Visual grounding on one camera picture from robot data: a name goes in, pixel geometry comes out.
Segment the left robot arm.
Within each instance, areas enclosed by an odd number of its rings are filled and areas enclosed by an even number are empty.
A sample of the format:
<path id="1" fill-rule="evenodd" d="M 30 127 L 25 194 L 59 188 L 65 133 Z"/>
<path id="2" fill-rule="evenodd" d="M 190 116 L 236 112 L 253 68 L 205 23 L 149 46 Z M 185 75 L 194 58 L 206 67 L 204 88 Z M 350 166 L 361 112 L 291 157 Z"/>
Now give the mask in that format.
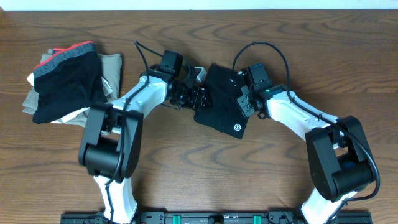
<path id="1" fill-rule="evenodd" d="M 138 84 L 110 103 L 90 108 L 78 154 L 100 187 L 105 210 L 103 223 L 132 223 L 137 211 L 132 175 L 141 151 L 143 121 L 165 101 L 196 108 L 204 94 L 196 88 L 206 77 L 203 67 L 190 69 L 188 78 L 179 80 L 171 68 L 148 69 Z"/>

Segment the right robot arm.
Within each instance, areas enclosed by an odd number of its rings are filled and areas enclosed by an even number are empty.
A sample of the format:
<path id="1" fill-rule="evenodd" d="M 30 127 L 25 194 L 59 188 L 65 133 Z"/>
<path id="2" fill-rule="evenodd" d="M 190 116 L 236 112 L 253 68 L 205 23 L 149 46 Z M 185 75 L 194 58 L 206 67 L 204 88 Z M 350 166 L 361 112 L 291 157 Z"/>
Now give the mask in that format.
<path id="1" fill-rule="evenodd" d="M 353 116 L 339 118 L 301 100 L 284 85 L 244 86 L 237 103 L 246 117 L 258 113 L 288 127 L 307 147 L 314 190 L 300 208 L 306 223 L 331 223 L 348 202 L 380 175 L 364 130 Z"/>

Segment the black pants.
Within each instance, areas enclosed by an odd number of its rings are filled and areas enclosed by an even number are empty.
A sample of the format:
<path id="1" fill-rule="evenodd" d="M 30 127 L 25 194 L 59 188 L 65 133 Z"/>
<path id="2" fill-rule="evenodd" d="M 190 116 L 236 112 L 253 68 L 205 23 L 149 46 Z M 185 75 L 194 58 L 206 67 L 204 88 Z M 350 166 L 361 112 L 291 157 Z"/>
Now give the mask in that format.
<path id="1" fill-rule="evenodd" d="M 197 111 L 194 121 L 242 139 L 248 118 L 241 112 L 236 99 L 242 96 L 243 77 L 230 68 L 211 64 L 205 78 L 206 105 Z"/>

